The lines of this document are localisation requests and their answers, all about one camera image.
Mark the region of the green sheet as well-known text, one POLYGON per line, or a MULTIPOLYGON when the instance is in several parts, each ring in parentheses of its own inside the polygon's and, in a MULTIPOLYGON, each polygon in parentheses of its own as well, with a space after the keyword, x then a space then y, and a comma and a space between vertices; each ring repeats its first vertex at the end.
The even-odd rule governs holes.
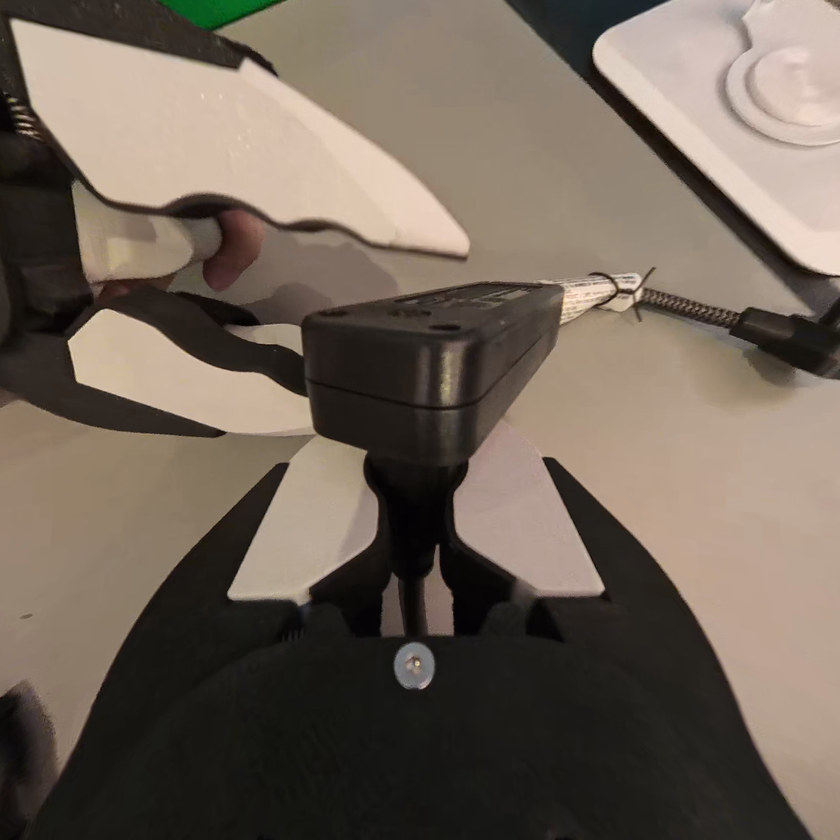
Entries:
POLYGON ((284 1, 160 1, 192 24, 215 30, 237 23, 284 1))

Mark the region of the black power plug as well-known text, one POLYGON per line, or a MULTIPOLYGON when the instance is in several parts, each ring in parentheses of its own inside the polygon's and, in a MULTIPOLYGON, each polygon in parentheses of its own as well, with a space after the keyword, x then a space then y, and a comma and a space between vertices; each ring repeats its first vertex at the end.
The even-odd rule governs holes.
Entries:
POLYGON ((364 471, 382 504, 387 556, 398 580, 405 636, 429 635, 425 580, 438 558, 447 588, 454 544, 452 501, 468 465, 427 466, 367 455, 364 471))

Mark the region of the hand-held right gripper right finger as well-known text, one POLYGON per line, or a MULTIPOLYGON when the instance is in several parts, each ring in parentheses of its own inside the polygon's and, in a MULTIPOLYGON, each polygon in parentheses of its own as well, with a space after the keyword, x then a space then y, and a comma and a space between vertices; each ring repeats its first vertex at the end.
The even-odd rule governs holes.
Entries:
POLYGON ((501 603, 528 615, 545 599, 605 592, 545 460, 507 422, 470 458, 448 498, 439 559, 456 635, 477 634, 501 603))

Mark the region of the person's left hand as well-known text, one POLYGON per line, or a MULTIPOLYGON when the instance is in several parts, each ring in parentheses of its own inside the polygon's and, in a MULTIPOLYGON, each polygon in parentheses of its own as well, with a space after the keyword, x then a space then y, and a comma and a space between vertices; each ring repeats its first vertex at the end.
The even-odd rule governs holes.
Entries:
MULTIPOLYGON (((231 288, 242 274, 259 257, 265 241, 263 222, 241 209, 228 209, 216 218, 221 245, 218 251, 203 262, 205 284, 213 292, 231 288)), ((175 282, 175 275, 142 280, 114 280, 104 284, 97 297, 98 304, 105 304, 126 296, 143 287, 168 291, 175 282)))

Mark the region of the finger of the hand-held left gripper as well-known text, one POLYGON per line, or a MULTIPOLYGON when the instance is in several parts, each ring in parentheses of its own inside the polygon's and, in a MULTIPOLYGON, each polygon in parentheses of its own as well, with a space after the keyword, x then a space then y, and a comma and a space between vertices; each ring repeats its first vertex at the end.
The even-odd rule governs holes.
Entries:
POLYGON ((79 385, 222 433, 313 434, 298 326, 142 287, 96 306, 68 349, 79 385))
POLYGON ((377 248, 469 254, 414 173, 251 58, 231 68, 8 21, 30 108, 103 202, 159 215, 236 207, 377 248))

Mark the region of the white rectangular stand base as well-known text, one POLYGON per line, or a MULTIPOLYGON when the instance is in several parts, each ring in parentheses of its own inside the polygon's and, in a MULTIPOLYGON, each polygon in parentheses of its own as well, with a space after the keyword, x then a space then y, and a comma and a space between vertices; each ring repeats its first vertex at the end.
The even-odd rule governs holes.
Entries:
POLYGON ((592 58, 791 261, 838 276, 837 2, 666 2, 592 58))

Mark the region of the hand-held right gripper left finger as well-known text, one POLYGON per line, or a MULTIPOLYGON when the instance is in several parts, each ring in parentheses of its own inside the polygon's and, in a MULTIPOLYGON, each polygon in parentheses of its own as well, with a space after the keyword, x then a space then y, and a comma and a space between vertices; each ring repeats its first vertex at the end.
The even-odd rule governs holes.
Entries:
POLYGON ((355 633, 380 634, 389 524, 366 457, 314 437, 292 458, 227 591, 230 601, 328 604, 355 633))

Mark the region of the dark cloth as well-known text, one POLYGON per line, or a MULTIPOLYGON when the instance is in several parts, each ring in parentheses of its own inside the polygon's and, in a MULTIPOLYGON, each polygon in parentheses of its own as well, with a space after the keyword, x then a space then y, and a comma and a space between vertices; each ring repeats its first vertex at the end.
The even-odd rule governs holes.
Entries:
POLYGON ((24 838, 60 775, 56 730, 30 681, 1 697, 1 838, 24 838))

